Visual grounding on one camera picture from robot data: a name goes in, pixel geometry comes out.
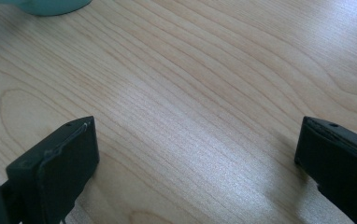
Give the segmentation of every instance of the wooden table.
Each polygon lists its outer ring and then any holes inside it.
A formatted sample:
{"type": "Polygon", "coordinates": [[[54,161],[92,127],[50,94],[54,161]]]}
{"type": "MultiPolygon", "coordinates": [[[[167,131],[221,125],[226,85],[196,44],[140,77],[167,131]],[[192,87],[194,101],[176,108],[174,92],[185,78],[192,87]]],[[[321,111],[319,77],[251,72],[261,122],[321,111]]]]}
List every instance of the wooden table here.
{"type": "Polygon", "coordinates": [[[101,162],[68,223],[350,223],[293,156],[305,115],[357,132],[357,1],[0,5],[0,184],[89,115],[101,162]]]}

